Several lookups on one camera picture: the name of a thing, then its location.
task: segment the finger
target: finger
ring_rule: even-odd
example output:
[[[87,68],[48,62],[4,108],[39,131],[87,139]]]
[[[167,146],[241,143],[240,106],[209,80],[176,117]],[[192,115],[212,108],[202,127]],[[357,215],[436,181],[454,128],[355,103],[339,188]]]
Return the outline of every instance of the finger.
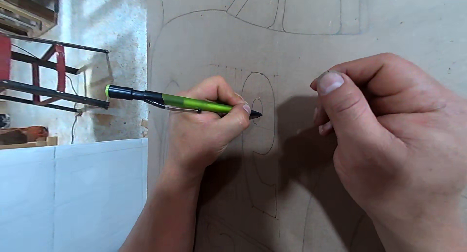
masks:
[[[224,143],[228,143],[248,128],[250,112],[248,104],[238,104],[226,116],[217,120],[213,129],[222,135]]]
[[[357,86],[364,86],[369,94],[375,96],[375,100],[387,102],[384,105],[377,103],[378,106],[384,106],[375,109],[381,114],[431,109],[430,106],[439,98],[436,91],[443,89],[439,82],[422,69],[391,53],[349,61],[332,67],[330,71],[346,74]],[[312,82],[311,88],[317,88],[317,80]],[[393,104],[393,100],[405,102]]]
[[[242,97],[233,91],[222,76],[205,79],[191,88],[186,96],[198,100],[221,101],[232,106],[245,103]]]
[[[320,126],[327,122],[329,122],[329,117],[327,116],[326,111],[321,105],[320,98],[318,97],[318,102],[316,103],[315,112],[313,114],[313,124]]]
[[[321,136],[327,136],[327,135],[330,135],[332,132],[334,132],[334,127],[329,121],[323,125],[318,126],[318,131]]]
[[[338,139],[378,142],[391,138],[371,111],[361,90],[348,76],[328,72],[318,79],[317,89]]]

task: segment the right hand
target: right hand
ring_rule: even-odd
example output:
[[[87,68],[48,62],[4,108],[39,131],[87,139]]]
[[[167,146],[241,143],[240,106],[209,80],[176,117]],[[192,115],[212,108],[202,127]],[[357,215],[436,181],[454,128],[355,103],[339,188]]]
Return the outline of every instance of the right hand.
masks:
[[[334,166],[387,251],[467,251],[467,101],[385,53],[312,82],[315,124],[338,139]]]

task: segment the red metal frame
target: red metal frame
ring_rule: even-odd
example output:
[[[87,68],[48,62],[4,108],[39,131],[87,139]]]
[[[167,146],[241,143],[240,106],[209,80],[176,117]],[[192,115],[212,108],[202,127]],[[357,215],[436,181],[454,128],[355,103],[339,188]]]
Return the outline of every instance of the red metal frame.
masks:
[[[41,60],[48,61],[54,54],[57,54],[57,72],[58,72],[58,82],[57,82],[57,91],[65,92],[66,86],[66,71],[65,71],[65,48],[61,45],[52,45],[47,52],[44,53]],[[32,63],[32,84],[40,87],[40,78],[39,78],[39,66]],[[37,105],[46,105],[53,103],[60,99],[58,98],[49,98],[47,100],[41,101],[39,95],[33,95],[33,102]]]
[[[66,87],[66,69],[65,69],[65,48],[62,45],[53,44],[41,60],[48,61],[54,54],[57,57],[56,70],[58,73],[57,91],[65,92]],[[40,87],[40,73],[39,65],[32,63],[32,84]],[[11,71],[11,39],[7,36],[0,34],[0,81],[10,80]],[[39,95],[32,95],[34,104],[46,105],[55,101],[60,100],[59,98],[49,98],[41,101]]]
[[[0,35],[0,81],[10,80],[11,40]]]

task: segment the wrist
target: wrist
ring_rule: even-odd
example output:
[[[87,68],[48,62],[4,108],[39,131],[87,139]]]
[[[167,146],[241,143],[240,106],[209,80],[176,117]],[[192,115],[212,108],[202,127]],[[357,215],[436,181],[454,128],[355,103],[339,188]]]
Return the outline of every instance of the wrist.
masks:
[[[199,188],[204,169],[187,169],[183,165],[166,161],[158,179],[158,185],[173,191]]]

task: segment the left hand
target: left hand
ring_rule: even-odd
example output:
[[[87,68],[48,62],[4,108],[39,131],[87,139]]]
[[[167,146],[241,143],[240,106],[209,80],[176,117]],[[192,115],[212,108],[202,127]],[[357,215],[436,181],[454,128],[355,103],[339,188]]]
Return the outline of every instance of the left hand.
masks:
[[[228,143],[248,128],[251,109],[221,76],[207,78],[177,95],[234,106],[223,118],[213,112],[171,113],[169,152],[164,169],[188,180],[200,179]]]

